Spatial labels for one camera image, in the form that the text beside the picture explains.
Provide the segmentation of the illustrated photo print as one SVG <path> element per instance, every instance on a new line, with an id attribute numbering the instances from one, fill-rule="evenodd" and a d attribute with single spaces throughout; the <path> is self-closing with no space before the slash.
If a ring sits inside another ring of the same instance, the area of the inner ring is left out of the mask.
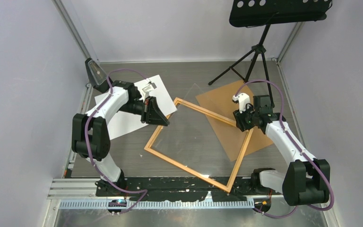
<path id="1" fill-rule="evenodd" d="M 160 75 L 130 83 L 115 81 L 112 88 L 95 98 L 96 106 L 87 112 L 93 118 L 102 117 L 107 124 L 110 140 L 121 137 L 149 124 L 140 121 L 143 110 L 142 88 L 153 82 L 156 89 L 149 97 L 156 97 L 158 106 L 165 116 L 177 111 Z"/>

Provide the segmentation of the clear acrylic sheet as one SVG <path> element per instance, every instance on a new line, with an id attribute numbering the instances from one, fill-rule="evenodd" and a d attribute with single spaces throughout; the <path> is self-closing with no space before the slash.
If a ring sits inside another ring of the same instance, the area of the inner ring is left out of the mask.
<path id="1" fill-rule="evenodd" d="M 200 106 L 195 96 L 213 89 L 216 87 L 189 83 L 175 97 Z M 152 149 L 204 177 L 230 177 L 236 160 L 231 162 L 227 157 L 208 117 L 185 105 L 177 105 L 177 111 L 170 116 L 170 125 L 161 130 Z"/>

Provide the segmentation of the orange wooden picture frame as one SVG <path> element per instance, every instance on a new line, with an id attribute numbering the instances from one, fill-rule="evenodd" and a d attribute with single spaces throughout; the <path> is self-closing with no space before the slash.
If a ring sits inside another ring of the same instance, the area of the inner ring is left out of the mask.
<path id="1" fill-rule="evenodd" d="M 253 130 L 192 102 L 175 98 L 177 110 L 168 126 L 157 126 L 145 151 L 229 193 L 241 167 Z"/>

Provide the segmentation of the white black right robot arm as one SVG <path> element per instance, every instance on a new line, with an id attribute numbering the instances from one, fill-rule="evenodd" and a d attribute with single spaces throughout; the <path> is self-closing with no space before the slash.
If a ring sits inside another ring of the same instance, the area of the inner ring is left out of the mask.
<path id="1" fill-rule="evenodd" d="M 241 131 L 258 128 L 275 144 L 288 169 L 282 174 L 273 168 L 260 168 L 252 174 L 251 189 L 263 194 L 272 189 L 284 196 L 290 206 L 312 205 L 331 201 L 330 165 L 317 159 L 295 137 L 281 113 L 275 113 L 268 95 L 246 93 L 232 97 L 239 108 L 233 112 Z"/>

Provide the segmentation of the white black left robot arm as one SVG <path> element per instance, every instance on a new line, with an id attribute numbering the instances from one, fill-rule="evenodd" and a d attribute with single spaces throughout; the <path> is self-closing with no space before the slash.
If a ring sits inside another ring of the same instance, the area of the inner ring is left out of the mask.
<path id="1" fill-rule="evenodd" d="M 115 196 L 126 191 L 126 183 L 123 171 L 109 154 L 111 142 L 107 125 L 119 111 L 139 115 L 142 123 L 169 125 L 154 96 L 143 98 L 133 83 L 119 80 L 112 82 L 106 98 L 93 109 L 74 115 L 72 151 L 93 165 L 101 177 L 98 185 L 108 185 L 108 190 Z"/>

